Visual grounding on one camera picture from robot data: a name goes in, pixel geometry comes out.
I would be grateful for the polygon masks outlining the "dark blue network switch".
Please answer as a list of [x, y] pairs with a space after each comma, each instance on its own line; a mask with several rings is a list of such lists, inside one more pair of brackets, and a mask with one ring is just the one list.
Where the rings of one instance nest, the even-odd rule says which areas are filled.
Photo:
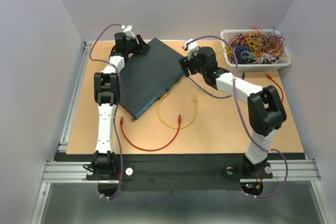
[[164, 92], [177, 83], [183, 71], [182, 55], [157, 38], [149, 41], [149, 51], [133, 55], [121, 70], [120, 105], [139, 119]]

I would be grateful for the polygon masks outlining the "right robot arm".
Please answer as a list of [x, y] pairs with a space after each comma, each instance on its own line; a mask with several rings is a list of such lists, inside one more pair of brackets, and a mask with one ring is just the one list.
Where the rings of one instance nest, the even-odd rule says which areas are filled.
[[199, 73], [208, 86], [232, 95], [236, 104], [243, 102], [247, 105], [252, 132], [247, 133], [250, 145], [238, 168], [246, 177], [255, 176], [267, 165], [268, 154], [279, 152], [270, 148], [270, 144], [287, 119], [287, 114], [277, 89], [252, 84], [220, 68], [211, 47], [184, 45], [183, 50], [187, 56], [179, 63], [186, 77]]

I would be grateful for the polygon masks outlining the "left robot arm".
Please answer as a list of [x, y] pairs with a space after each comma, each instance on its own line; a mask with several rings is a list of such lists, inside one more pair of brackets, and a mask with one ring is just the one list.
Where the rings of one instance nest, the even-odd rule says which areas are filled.
[[131, 27], [114, 35], [109, 60], [104, 60], [105, 68], [93, 76], [94, 100], [98, 106], [98, 137], [93, 161], [88, 170], [101, 179], [113, 179], [117, 175], [114, 164], [113, 121], [121, 98], [120, 72], [126, 66], [130, 54], [147, 52], [150, 46], [140, 35], [135, 35]]

